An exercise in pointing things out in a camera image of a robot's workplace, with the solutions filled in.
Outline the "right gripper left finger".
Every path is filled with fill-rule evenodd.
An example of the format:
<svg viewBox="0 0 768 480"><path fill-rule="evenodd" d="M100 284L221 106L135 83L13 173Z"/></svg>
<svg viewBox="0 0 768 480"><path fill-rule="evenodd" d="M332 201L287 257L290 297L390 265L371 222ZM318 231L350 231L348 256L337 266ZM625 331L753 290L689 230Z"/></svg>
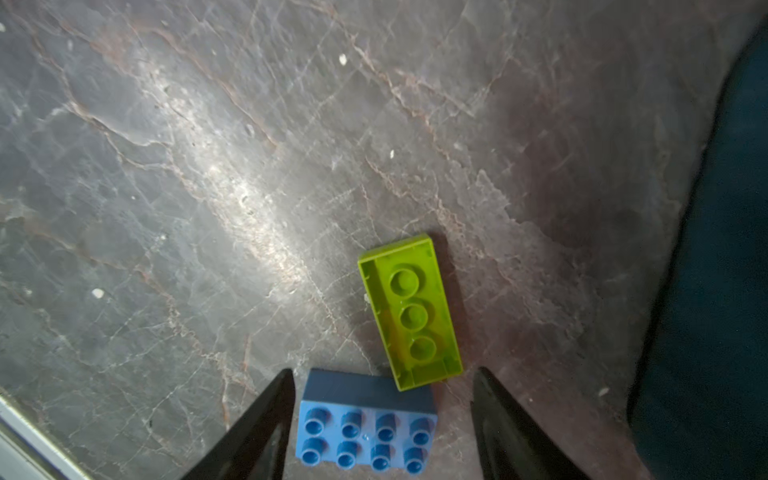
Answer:
<svg viewBox="0 0 768 480"><path fill-rule="evenodd" d="M281 479L295 394L293 372L281 370L183 479Z"/></svg>

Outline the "blue lego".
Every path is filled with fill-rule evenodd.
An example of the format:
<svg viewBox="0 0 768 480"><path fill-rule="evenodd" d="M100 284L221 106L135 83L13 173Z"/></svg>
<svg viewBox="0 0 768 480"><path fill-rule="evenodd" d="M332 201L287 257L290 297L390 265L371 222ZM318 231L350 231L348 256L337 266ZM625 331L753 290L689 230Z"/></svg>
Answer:
<svg viewBox="0 0 768 480"><path fill-rule="evenodd" d="M296 457L306 466L331 462L349 471L422 474L438 424L428 386L399 391L389 377L314 368L300 402Z"/></svg>

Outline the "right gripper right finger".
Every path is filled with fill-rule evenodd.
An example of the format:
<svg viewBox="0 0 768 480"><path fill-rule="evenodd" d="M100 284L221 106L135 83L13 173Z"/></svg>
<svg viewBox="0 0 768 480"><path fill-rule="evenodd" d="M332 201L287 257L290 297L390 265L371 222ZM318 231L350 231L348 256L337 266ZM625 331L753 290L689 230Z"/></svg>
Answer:
<svg viewBox="0 0 768 480"><path fill-rule="evenodd" d="M587 477L485 367L473 376L470 410L485 479Z"/></svg>

